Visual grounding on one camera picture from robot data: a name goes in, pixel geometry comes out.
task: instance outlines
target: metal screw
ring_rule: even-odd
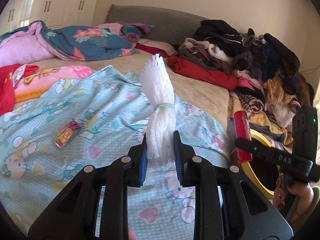
[[[235,166],[235,165],[232,165],[232,166],[230,166],[230,170],[231,170],[232,172],[234,172],[234,173],[237,173],[237,172],[239,172],[239,167],[238,167],[238,166]]]
[[[202,162],[202,158],[200,156],[194,156],[192,157],[192,160],[195,162],[195,163],[200,163]]]
[[[121,158],[121,161],[123,163],[129,163],[131,161],[131,158],[129,156],[124,156]]]
[[[89,173],[89,172],[91,172],[91,171],[93,171],[93,166],[88,165],[88,166],[85,166],[85,167],[84,167],[84,172]]]

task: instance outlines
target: red cloth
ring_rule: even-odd
[[[151,46],[146,46],[146,45],[143,45],[143,44],[140,44],[140,43],[136,44],[135,49],[140,49],[140,50],[143,50],[145,52],[151,53],[153,55],[159,53],[159,55],[161,57],[169,57],[168,53],[166,53],[163,49],[159,49],[159,48],[151,47]]]
[[[12,75],[20,66],[21,64],[14,64],[0,67],[0,116],[13,110],[16,99],[14,97]],[[32,75],[38,69],[39,67],[36,65],[26,65],[21,77]]]
[[[228,90],[234,90],[238,85],[236,76],[227,75],[221,71],[203,69],[175,55],[168,57],[168,66],[177,74],[201,80]]]

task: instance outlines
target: beige bed sheet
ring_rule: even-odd
[[[69,65],[84,65],[94,70],[100,70],[105,66],[112,65],[123,74],[128,72],[140,73],[144,64],[151,59],[151,56],[151,54],[141,51],[141,54],[102,61],[64,61],[58,58],[52,58],[35,62],[34,64],[38,65],[40,70]],[[172,81],[174,92],[177,95],[210,114],[225,130],[227,129],[229,93],[226,89],[181,76],[174,73],[168,67],[167,71]]]

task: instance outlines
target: blue floral comforter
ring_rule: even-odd
[[[132,49],[131,42],[112,34],[107,28],[67,26],[52,30],[43,21],[34,21],[29,26],[1,35],[0,43],[7,38],[21,37],[28,30],[34,30],[32,35],[53,57],[63,60],[98,61],[139,53]]]

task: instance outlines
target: hello kitty bedsheet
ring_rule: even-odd
[[[71,85],[61,89],[61,84]],[[214,165],[228,165],[228,136],[199,108],[175,97],[183,143]],[[82,80],[56,82],[38,100],[0,117],[0,201],[25,234],[88,164],[110,165],[142,142],[153,107],[135,73],[112,66]],[[54,141],[76,119],[81,129],[63,149]],[[195,189],[181,188],[175,166],[148,169],[142,188],[128,188],[128,220],[138,239],[193,239]]]

